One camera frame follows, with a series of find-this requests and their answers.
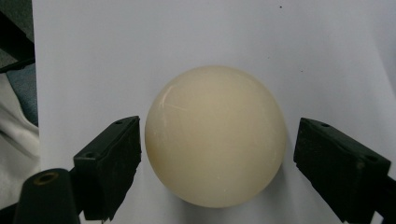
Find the ball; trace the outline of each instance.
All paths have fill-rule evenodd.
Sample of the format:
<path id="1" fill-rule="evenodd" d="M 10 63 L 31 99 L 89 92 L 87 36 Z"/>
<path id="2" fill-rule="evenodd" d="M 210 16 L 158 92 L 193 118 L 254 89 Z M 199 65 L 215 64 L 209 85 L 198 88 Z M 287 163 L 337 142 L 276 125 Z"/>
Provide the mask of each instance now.
<path id="1" fill-rule="evenodd" d="M 146 150 L 158 178 L 204 207 L 244 203 L 274 178 L 286 148 L 279 106 L 255 77 L 205 66 L 171 80 L 146 121 Z"/>

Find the white cloth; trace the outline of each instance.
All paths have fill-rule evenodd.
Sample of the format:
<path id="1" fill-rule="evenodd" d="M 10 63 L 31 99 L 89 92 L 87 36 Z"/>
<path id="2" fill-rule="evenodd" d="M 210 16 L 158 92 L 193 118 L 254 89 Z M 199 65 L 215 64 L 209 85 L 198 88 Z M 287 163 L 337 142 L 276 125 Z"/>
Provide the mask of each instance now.
<path id="1" fill-rule="evenodd" d="M 6 74 L 0 74 L 0 209 L 16 203 L 39 167 L 38 128 L 23 115 Z"/>

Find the white background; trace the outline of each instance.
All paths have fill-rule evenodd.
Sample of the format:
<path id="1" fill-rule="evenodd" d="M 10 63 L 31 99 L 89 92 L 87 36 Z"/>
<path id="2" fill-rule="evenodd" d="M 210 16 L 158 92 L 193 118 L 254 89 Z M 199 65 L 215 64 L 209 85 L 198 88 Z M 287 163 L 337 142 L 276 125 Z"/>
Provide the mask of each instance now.
<path id="1" fill-rule="evenodd" d="M 33 10 L 43 169 L 73 167 L 117 119 L 140 116 L 144 140 L 156 94 L 201 65 L 245 70 L 283 110 L 286 157 L 252 201 L 226 209 L 182 202 L 155 176 L 143 144 L 113 223 L 340 223 L 292 161 L 301 117 L 396 162 L 393 1 L 34 1 Z"/>

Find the cream-colored ball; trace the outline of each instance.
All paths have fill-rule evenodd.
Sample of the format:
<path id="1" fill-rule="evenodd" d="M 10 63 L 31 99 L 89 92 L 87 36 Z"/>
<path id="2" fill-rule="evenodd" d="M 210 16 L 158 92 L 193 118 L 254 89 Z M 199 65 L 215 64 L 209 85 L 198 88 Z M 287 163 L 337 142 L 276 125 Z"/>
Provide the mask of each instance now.
<path id="1" fill-rule="evenodd" d="M 272 94 L 225 66 L 192 69 L 153 102 L 146 149 L 155 174 L 181 199 L 205 207 L 248 201 L 283 160 L 286 128 Z"/>

